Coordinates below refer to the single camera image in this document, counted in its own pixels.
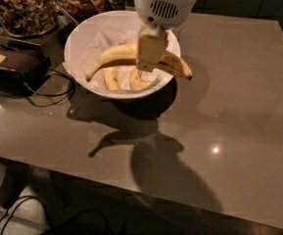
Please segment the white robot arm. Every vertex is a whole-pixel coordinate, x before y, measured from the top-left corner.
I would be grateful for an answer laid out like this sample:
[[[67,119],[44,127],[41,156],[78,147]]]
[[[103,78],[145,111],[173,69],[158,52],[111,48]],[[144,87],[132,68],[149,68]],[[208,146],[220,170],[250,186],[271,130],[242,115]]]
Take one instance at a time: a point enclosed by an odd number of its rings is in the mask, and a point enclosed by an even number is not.
[[[167,32],[182,25],[197,0],[134,0],[142,22],[138,33],[137,68],[152,71],[168,45]]]

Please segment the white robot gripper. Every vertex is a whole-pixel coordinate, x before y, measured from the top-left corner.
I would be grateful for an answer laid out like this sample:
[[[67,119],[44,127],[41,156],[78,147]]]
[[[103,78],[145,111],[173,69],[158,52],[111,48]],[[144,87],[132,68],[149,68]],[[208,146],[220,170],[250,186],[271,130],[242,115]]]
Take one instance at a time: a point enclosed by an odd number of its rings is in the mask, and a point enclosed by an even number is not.
[[[197,0],[134,0],[143,25],[138,33],[137,64],[142,71],[152,71],[163,56],[168,40],[165,29],[182,25]]]

